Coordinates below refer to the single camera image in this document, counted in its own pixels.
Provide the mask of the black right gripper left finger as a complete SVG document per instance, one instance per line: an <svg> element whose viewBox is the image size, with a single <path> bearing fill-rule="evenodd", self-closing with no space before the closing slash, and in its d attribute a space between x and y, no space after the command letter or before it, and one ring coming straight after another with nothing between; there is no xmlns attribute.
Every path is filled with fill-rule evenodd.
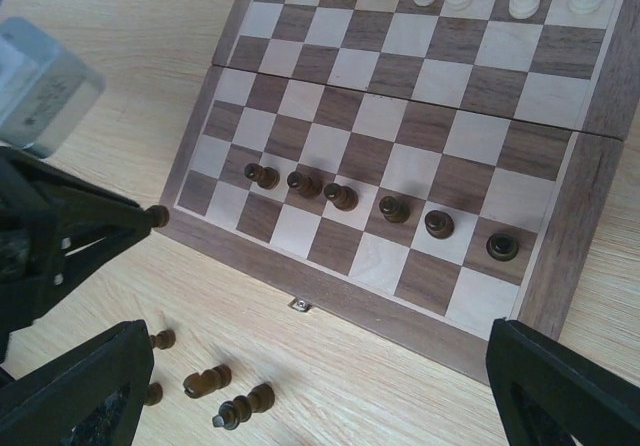
<svg viewBox="0 0 640 446"><path fill-rule="evenodd" d="M1 443L130 445L153 366L146 323L118 323L1 387Z"/></svg>

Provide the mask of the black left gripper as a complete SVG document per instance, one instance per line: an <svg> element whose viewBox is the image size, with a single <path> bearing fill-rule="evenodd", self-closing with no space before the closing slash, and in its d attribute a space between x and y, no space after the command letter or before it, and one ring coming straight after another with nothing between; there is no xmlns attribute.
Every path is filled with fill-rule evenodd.
<svg viewBox="0 0 640 446"><path fill-rule="evenodd" d="M1 347L152 229L135 201L3 147Z"/></svg>

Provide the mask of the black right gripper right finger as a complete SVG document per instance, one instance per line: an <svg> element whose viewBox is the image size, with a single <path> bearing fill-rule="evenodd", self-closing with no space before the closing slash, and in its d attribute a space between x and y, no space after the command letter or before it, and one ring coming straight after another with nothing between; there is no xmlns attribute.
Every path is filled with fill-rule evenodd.
<svg viewBox="0 0 640 446"><path fill-rule="evenodd" d="M519 321L493 322L486 369L511 445L639 443L639 388Z"/></svg>

